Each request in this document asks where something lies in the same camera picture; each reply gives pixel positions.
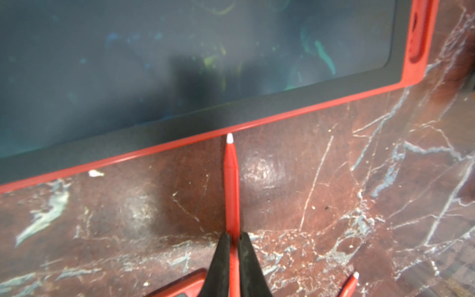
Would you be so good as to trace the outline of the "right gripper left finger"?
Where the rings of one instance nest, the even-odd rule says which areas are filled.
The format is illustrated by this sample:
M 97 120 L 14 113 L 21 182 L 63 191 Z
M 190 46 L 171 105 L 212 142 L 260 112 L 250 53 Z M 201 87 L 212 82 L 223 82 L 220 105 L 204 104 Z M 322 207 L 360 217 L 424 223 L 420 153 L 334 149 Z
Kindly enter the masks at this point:
M 231 236 L 224 232 L 198 297 L 227 297 L 230 290 Z

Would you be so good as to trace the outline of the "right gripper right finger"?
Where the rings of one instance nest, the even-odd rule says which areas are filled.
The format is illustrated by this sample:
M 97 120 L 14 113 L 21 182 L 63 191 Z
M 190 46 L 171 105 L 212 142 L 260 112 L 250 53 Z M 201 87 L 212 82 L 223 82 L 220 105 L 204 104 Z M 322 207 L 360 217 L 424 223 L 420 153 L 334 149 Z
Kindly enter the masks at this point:
M 240 234 L 237 250 L 241 296 L 273 297 L 247 233 Z

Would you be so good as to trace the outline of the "writing tablet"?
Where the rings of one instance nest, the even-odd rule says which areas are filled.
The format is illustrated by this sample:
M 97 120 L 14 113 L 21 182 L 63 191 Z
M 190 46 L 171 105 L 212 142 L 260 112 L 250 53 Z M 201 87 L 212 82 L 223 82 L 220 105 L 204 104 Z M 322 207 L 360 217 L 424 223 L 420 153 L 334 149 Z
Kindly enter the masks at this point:
M 1 192 L 417 84 L 437 1 L 2 1 Z
M 149 293 L 147 297 L 197 297 L 205 282 L 206 269 L 199 269 Z

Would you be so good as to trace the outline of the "red stylus pair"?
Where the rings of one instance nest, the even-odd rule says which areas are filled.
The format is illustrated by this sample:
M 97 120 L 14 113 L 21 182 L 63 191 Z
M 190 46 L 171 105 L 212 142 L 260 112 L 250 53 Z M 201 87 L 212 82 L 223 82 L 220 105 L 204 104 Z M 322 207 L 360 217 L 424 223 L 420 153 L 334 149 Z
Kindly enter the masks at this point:
M 230 297 L 239 297 L 238 239 L 241 232 L 239 206 L 239 165 L 232 133 L 226 135 L 224 158 L 226 231 L 231 236 Z

